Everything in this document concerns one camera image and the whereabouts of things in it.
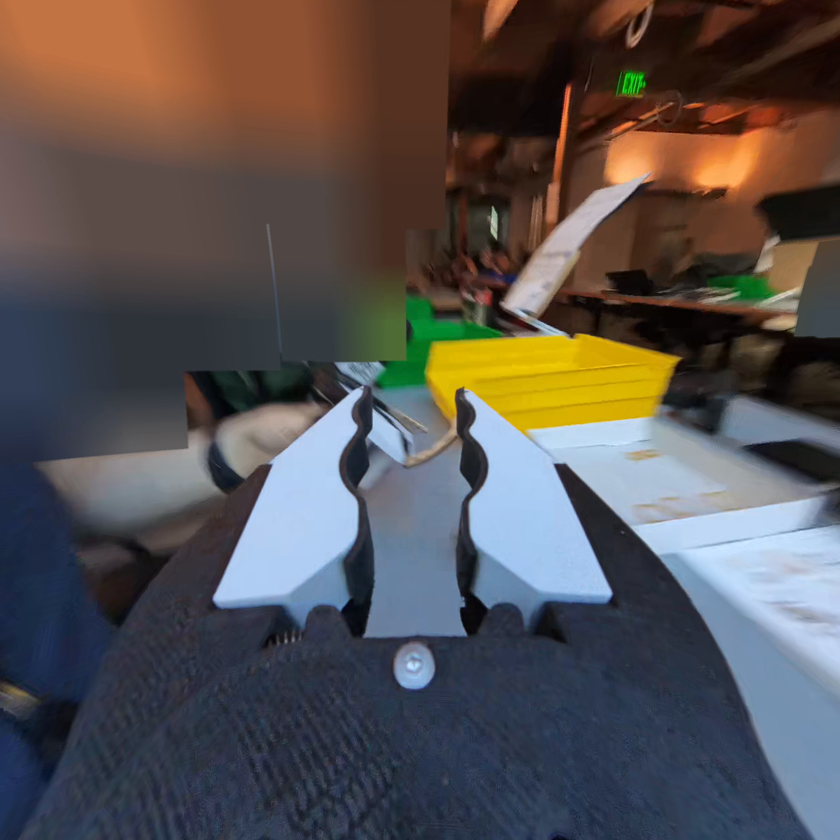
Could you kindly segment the green plastic bin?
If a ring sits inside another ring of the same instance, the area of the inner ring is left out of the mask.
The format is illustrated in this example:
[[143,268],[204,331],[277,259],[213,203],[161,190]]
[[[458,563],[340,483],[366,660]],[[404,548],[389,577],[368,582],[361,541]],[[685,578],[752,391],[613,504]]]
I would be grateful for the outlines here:
[[375,381],[382,389],[423,385],[429,350],[435,342],[502,337],[502,332],[484,325],[463,320],[437,319],[431,302],[421,297],[406,298],[406,321],[410,327],[410,336],[406,340],[406,358],[383,363],[384,370]]

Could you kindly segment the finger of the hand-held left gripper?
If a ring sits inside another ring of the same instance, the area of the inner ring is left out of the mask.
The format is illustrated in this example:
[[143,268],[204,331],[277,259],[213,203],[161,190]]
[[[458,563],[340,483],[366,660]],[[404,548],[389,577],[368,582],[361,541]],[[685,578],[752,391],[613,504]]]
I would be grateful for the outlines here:
[[402,409],[373,393],[372,427],[369,441],[401,466],[411,466],[420,455],[416,437],[428,435],[428,429]]

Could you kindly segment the stack of yellow plastic bins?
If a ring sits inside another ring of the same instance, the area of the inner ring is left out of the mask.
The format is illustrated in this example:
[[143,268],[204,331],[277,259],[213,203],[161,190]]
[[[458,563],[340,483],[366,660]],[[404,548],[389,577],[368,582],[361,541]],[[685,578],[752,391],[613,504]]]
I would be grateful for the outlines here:
[[427,389],[447,419],[460,389],[521,432],[656,414],[680,358],[579,333],[435,342]]

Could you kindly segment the small green crate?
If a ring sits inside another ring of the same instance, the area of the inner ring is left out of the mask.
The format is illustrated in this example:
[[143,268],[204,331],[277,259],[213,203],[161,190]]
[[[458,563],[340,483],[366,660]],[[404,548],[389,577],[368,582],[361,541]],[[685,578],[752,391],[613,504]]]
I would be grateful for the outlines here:
[[752,303],[766,301],[775,294],[764,274],[714,276],[707,279],[707,288],[722,290],[722,294],[731,295],[732,300]]

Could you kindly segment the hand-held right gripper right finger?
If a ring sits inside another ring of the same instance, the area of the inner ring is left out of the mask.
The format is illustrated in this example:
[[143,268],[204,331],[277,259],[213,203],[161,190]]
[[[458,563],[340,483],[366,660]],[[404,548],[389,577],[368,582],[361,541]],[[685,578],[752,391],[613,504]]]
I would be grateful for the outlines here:
[[552,457],[472,391],[459,388],[455,406],[469,484],[456,543],[467,634],[498,605],[533,630],[548,604],[608,604],[613,589]]

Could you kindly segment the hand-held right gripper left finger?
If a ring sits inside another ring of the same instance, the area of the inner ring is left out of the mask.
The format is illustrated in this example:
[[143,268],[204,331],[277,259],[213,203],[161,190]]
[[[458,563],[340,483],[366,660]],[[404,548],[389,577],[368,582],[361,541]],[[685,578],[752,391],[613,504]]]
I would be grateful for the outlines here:
[[279,607],[296,627],[320,606],[364,633],[375,582],[359,484],[369,468],[371,388],[358,388],[270,464],[213,595],[220,610]]

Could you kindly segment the white printed board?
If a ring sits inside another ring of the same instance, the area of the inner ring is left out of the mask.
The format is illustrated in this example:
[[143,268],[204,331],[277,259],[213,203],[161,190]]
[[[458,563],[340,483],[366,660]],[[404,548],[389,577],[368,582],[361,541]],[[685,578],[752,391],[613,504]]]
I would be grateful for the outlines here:
[[648,182],[647,172],[588,195],[543,240],[518,274],[500,308],[521,320],[539,319],[575,268],[585,242],[594,231]]

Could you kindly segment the black monitor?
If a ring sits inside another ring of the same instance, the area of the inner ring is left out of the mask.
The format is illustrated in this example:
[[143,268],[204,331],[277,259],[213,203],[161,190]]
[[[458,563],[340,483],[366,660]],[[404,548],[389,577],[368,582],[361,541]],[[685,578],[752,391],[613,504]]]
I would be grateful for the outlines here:
[[839,237],[839,184],[768,195],[755,210],[781,243]]

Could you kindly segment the long wooden background table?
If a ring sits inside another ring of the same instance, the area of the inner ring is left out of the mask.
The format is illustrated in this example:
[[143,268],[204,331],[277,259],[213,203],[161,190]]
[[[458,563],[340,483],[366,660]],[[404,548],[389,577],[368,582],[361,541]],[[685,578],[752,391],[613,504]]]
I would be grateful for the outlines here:
[[566,290],[561,289],[554,298],[567,305],[590,308],[595,313],[595,320],[601,317],[606,306],[623,308],[646,307],[660,309],[678,309],[691,312],[704,312],[745,319],[751,324],[762,324],[768,320],[782,319],[783,323],[796,323],[797,311],[792,308],[779,308],[768,305],[766,301],[741,301],[730,298],[694,299],[686,296],[633,296],[623,295],[614,290]]

